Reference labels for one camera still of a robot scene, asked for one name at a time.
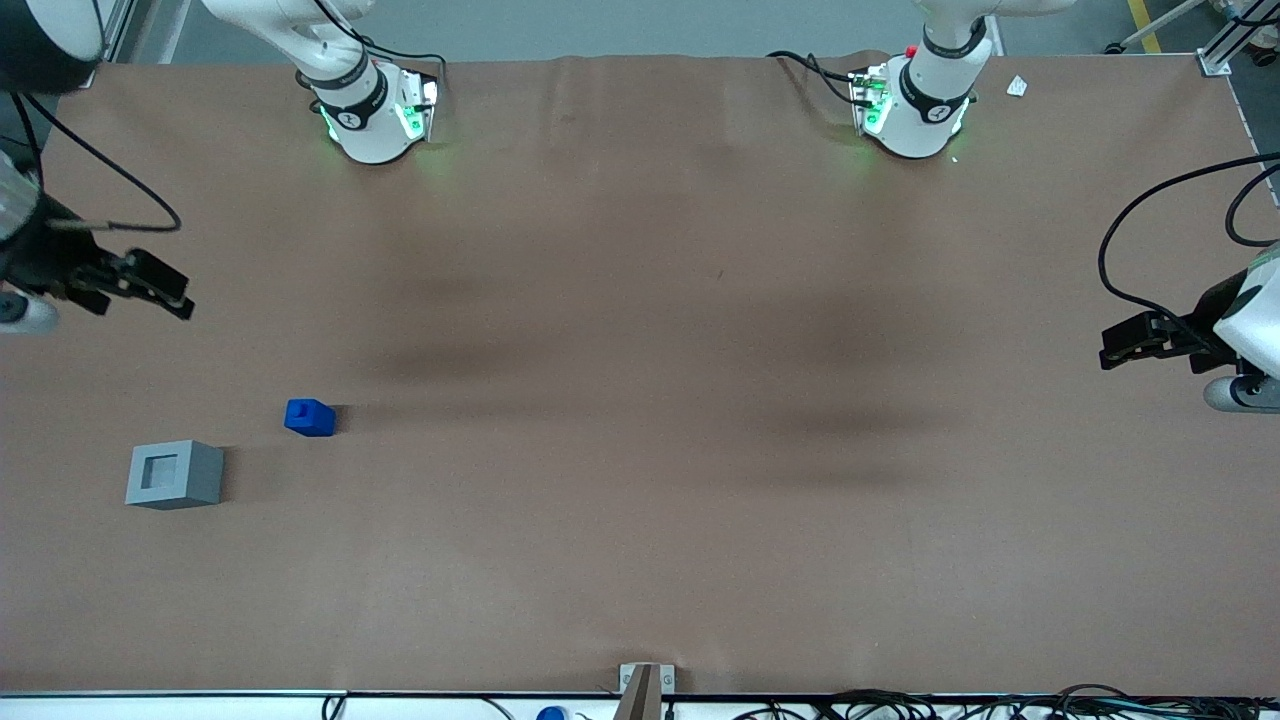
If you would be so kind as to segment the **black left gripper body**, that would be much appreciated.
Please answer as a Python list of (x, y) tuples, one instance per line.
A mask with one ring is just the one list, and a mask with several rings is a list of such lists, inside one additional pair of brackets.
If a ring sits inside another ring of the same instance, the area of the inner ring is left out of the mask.
[(1242, 291), (1247, 270), (1239, 270), (1224, 281), (1208, 287), (1196, 301), (1194, 307), (1169, 320), (1179, 334), (1175, 345), (1190, 356), (1189, 364), (1194, 374), (1203, 374), (1221, 366), (1240, 369), (1242, 356), (1219, 337), (1213, 327), (1224, 319), (1228, 309)]

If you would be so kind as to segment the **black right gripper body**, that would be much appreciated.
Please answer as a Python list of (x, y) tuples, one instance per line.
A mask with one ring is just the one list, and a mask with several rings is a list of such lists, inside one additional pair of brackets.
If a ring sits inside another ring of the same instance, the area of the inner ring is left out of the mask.
[(133, 292), (122, 283), (119, 258), (99, 247), (91, 231), (51, 224), (77, 219), (56, 199), (40, 196), (27, 219), (3, 237), (3, 279), (104, 315), (113, 296), (131, 299)]

